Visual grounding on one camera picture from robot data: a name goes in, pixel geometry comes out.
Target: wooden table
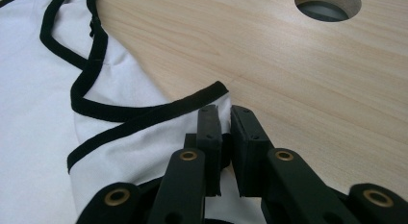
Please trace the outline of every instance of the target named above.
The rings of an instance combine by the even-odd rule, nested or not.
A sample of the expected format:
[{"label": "wooden table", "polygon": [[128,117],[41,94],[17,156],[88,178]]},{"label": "wooden table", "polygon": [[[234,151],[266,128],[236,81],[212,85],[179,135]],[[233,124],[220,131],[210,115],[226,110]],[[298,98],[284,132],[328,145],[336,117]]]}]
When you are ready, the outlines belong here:
[{"label": "wooden table", "polygon": [[214,81],[329,186],[408,199],[408,0],[343,22],[294,0],[98,0],[104,28],[170,100]]}]

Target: wood grain surface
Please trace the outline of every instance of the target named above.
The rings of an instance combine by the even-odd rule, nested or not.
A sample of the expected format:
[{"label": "wood grain surface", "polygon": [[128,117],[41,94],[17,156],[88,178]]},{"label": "wood grain surface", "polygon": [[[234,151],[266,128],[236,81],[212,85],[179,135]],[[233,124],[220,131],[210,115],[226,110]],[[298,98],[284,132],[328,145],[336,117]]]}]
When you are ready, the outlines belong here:
[{"label": "wood grain surface", "polygon": [[361,5],[321,22],[294,0],[98,0],[104,28],[169,100],[222,81],[329,186],[407,200],[408,0]]}]

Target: black plastic part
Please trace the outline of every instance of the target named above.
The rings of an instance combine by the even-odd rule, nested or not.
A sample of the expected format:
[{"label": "black plastic part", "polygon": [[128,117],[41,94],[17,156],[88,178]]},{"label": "black plastic part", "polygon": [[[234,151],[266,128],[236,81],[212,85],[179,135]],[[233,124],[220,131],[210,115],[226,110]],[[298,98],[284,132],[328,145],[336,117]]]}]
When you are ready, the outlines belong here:
[{"label": "black plastic part", "polygon": [[153,208],[153,203],[156,199],[157,192],[159,191],[162,177],[154,179],[148,183],[139,185],[138,188],[141,192],[140,202],[138,204],[138,210],[142,209],[142,212],[134,215],[133,224],[135,223],[147,223],[150,211]]},{"label": "black plastic part", "polygon": [[196,147],[205,154],[206,196],[220,196],[222,132],[218,110],[209,105],[198,111]]},{"label": "black plastic part", "polygon": [[221,168],[228,167],[231,164],[231,156],[233,155],[234,140],[231,134],[222,135],[222,151],[221,151]]},{"label": "black plastic part", "polygon": [[261,210],[267,224],[291,223],[288,213],[280,203],[269,202],[267,199],[263,198],[261,202]]},{"label": "black plastic part", "polygon": [[234,140],[232,164],[240,196],[261,197],[265,173],[262,162],[273,148],[255,114],[244,107],[231,108],[231,135]]},{"label": "black plastic part", "polygon": [[198,149],[173,153],[147,223],[204,222],[205,156]]},{"label": "black plastic part", "polygon": [[355,185],[346,203],[362,223],[408,224],[408,203],[384,187]]},{"label": "black plastic part", "polygon": [[184,139],[184,148],[196,148],[197,134],[186,134]]},{"label": "black plastic part", "polygon": [[[123,191],[126,192],[126,197],[129,197],[123,197]],[[140,189],[132,184],[116,183],[104,187],[82,211],[77,224],[142,223],[141,217],[145,208],[140,203],[140,195]],[[105,202],[107,196],[114,205]]]},{"label": "black plastic part", "polygon": [[337,198],[339,198],[339,200],[343,203],[343,204],[345,204],[346,205],[346,200],[347,200],[347,195],[345,195],[345,194],[343,194],[342,192],[340,192],[340,191],[338,191],[338,190],[336,190],[336,189],[334,189],[334,188],[332,188],[332,187],[329,187],[330,189],[331,189],[331,191],[337,196]]},{"label": "black plastic part", "polygon": [[[310,166],[294,151],[268,152],[268,189],[263,199],[280,204],[290,223],[360,223]],[[275,216],[276,210],[264,215]]]}]

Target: circular hole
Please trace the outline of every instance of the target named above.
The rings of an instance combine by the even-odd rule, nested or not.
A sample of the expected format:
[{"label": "circular hole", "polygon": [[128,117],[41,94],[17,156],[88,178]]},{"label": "circular hole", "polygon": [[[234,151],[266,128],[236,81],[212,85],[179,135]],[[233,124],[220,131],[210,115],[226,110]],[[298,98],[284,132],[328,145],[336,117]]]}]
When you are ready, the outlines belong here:
[{"label": "circular hole", "polygon": [[278,151],[275,153],[275,157],[282,161],[291,161],[293,160],[293,155],[287,151]]},{"label": "circular hole", "polygon": [[166,216],[166,224],[180,224],[183,221],[183,216],[178,212],[171,212]]},{"label": "circular hole", "polygon": [[329,224],[343,224],[343,220],[333,212],[326,212],[323,219]]},{"label": "circular hole", "polygon": [[294,0],[297,8],[315,20],[338,22],[348,20],[361,9],[361,0]]},{"label": "circular hole", "polygon": [[126,188],[116,188],[105,196],[105,204],[111,207],[126,202],[130,197],[130,191]]},{"label": "circular hole", "polygon": [[191,161],[197,158],[197,154],[193,151],[186,151],[181,153],[180,159],[184,161]]},{"label": "circular hole", "polygon": [[389,208],[394,205],[393,199],[391,199],[387,194],[376,189],[366,189],[363,191],[363,195],[367,200],[379,207]]}]

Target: white fabric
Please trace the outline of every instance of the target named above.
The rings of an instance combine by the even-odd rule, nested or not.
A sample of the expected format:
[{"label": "white fabric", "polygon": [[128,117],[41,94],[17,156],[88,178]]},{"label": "white fabric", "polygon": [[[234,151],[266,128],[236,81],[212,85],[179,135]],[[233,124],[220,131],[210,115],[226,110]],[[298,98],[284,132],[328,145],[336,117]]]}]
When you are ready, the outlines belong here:
[{"label": "white fabric", "polygon": [[[163,176],[185,133],[196,132],[197,111],[122,137],[84,156],[70,174],[66,157],[90,138],[121,125],[70,108],[69,92],[81,70],[39,40],[52,0],[15,0],[0,8],[0,223],[74,223],[92,196],[116,182],[136,185]],[[87,58],[91,15],[85,0],[60,8],[53,37]],[[101,74],[86,98],[115,106],[167,103],[137,61],[109,37]],[[229,131],[229,95],[215,102]],[[235,180],[222,174],[221,198],[208,199],[206,216],[234,223],[265,223],[259,205],[239,198]]]}]

